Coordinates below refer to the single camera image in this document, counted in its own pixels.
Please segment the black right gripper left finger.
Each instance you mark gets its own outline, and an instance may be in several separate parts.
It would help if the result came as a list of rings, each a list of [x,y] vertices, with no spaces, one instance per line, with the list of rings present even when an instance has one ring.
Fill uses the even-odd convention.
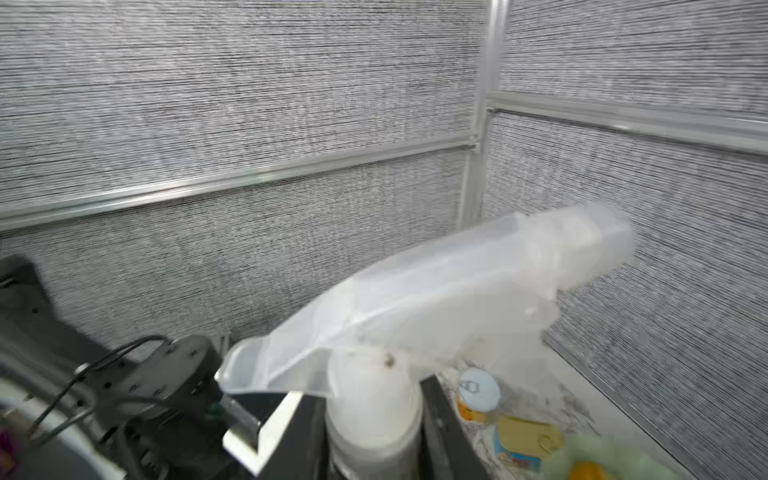
[[[327,479],[329,445],[326,400],[290,392],[281,398],[260,431],[275,439],[258,479]]]

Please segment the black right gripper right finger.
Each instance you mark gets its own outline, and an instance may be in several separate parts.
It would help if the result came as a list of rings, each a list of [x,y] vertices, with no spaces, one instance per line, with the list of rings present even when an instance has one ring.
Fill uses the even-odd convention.
[[[438,378],[432,375],[420,386],[424,399],[420,478],[490,479],[487,468],[466,438]]]

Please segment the translucent white spray nozzle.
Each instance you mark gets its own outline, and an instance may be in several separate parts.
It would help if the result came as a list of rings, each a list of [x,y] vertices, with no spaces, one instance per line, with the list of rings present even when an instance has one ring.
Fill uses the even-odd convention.
[[[559,292],[633,250],[630,222],[603,204],[496,218],[341,281],[271,333],[237,343],[215,378],[229,395],[324,398],[331,458],[345,477],[412,479],[422,381],[458,359],[520,359],[557,318]]]

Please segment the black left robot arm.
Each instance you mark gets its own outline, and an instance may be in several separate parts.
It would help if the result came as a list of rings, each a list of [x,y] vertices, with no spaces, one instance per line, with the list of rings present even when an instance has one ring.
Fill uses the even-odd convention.
[[[131,479],[227,479],[236,468],[220,444],[219,362],[201,335],[145,335],[109,349],[58,320],[30,260],[1,261],[1,376],[42,404],[22,438],[63,442],[50,433],[62,414]]]

